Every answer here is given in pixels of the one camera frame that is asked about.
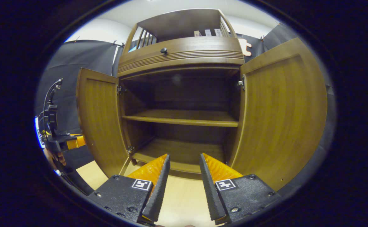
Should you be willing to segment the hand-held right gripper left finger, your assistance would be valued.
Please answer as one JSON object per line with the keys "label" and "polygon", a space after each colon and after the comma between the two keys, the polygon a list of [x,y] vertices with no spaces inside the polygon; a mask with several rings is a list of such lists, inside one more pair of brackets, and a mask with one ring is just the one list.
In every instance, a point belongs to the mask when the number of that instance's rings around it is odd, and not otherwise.
{"label": "hand-held right gripper left finger", "polygon": [[161,155],[128,176],[115,174],[89,199],[97,205],[136,223],[158,221],[170,170],[170,156]]}

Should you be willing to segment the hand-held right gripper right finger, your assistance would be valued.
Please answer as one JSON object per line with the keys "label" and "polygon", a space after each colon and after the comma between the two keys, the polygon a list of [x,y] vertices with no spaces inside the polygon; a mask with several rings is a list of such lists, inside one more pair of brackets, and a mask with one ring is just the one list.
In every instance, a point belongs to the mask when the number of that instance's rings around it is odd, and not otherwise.
{"label": "hand-held right gripper right finger", "polygon": [[281,196],[255,174],[243,175],[202,153],[200,170],[210,218],[217,225],[258,216]]}

